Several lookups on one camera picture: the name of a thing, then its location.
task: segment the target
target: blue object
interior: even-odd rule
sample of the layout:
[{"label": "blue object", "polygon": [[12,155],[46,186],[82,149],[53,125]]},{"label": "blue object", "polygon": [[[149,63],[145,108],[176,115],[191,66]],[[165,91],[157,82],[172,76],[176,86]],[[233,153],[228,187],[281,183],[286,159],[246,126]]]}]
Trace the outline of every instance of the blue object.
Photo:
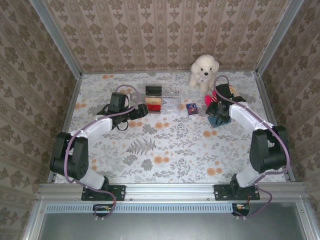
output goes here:
[{"label": "blue object", "polygon": [[208,120],[213,128],[217,128],[217,127],[226,125],[228,123],[231,123],[231,118],[229,119],[228,122],[224,122],[224,121],[221,121],[220,119],[217,120],[214,116],[208,116]]}]

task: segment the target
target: gray floor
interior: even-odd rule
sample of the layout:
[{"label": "gray floor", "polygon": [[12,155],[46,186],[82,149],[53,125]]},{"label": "gray floor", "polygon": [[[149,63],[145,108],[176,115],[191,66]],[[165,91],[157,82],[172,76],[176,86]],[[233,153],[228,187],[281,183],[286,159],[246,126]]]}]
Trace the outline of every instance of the gray floor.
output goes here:
[{"label": "gray floor", "polygon": [[305,240],[295,204],[272,203],[246,220],[231,214],[47,214],[41,240]]}]

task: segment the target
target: floral tablecloth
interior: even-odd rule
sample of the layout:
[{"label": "floral tablecloth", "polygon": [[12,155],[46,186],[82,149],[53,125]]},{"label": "floral tablecloth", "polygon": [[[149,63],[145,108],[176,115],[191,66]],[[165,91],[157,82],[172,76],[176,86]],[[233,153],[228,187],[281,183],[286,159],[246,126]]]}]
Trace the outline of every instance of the floral tablecloth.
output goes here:
[{"label": "floral tablecloth", "polygon": [[[251,108],[265,118],[265,111],[252,72],[224,72],[230,84]],[[251,139],[237,123],[213,128],[199,89],[190,89],[189,72],[84,75],[72,116],[70,131],[89,123],[109,103],[121,84],[140,93],[145,84],[182,88],[180,115],[148,114],[130,121],[126,131],[114,129],[89,149],[89,167],[111,183],[216,183],[229,182],[249,163]],[[132,93],[128,87],[122,93]],[[188,117],[186,104],[196,103],[199,116]],[[268,182],[284,182],[283,175]],[[57,175],[56,183],[65,183]]]}]

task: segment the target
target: wall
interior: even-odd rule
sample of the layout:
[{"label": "wall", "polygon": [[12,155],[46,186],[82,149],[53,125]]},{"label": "wall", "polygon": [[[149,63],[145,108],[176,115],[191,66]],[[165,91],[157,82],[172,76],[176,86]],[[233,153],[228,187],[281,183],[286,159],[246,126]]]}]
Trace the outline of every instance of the wall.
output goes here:
[{"label": "wall", "polygon": [[293,171],[320,220],[320,1],[305,0],[262,76]]},{"label": "wall", "polygon": [[0,239],[22,234],[47,181],[75,79],[28,0],[0,1]]},{"label": "wall", "polygon": [[254,69],[288,0],[44,0],[84,72]]}]

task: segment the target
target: white plush dog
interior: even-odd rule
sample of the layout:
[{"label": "white plush dog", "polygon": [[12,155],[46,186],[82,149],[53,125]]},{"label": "white plush dog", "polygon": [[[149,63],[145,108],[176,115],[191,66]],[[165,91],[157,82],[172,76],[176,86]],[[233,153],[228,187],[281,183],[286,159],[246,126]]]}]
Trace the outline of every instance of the white plush dog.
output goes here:
[{"label": "white plush dog", "polygon": [[191,66],[190,88],[200,84],[200,92],[205,95],[214,86],[219,63],[211,55],[202,55]]}]

